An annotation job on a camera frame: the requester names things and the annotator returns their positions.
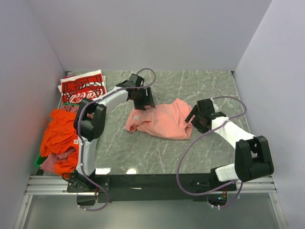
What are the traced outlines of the pink t-shirt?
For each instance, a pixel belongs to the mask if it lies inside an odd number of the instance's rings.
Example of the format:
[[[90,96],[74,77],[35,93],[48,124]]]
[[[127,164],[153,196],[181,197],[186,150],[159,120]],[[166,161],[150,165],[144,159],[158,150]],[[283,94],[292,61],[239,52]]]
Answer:
[[[192,107],[179,98],[171,104],[148,106],[145,110],[133,109],[125,129],[130,133],[140,131],[165,139],[189,140],[193,126],[185,119],[191,110]]]

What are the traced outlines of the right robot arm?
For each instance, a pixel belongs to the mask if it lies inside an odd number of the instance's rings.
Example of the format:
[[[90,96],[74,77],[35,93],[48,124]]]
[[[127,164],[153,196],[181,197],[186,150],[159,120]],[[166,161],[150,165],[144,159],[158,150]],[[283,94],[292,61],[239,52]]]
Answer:
[[[274,165],[268,140],[255,136],[232,122],[238,117],[228,117],[217,112],[212,99],[196,102],[185,122],[191,123],[203,136],[216,133],[235,150],[232,164],[213,168],[209,174],[209,185],[220,190],[230,181],[248,182],[274,173]]]

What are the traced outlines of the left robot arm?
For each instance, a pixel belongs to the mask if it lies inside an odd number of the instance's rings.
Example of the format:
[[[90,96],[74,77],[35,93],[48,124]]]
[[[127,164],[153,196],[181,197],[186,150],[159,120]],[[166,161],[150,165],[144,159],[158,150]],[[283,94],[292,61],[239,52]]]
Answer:
[[[97,186],[95,182],[95,152],[97,141],[104,132],[106,115],[118,105],[129,100],[134,108],[145,110],[147,106],[155,107],[151,83],[144,85],[145,79],[140,72],[132,73],[129,79],[116,84],[104,95],[95,99],[84,98],[74,120],[74,128],[78,136],[78,164],[73,171],[73,181],[83,191],[89,192]]]

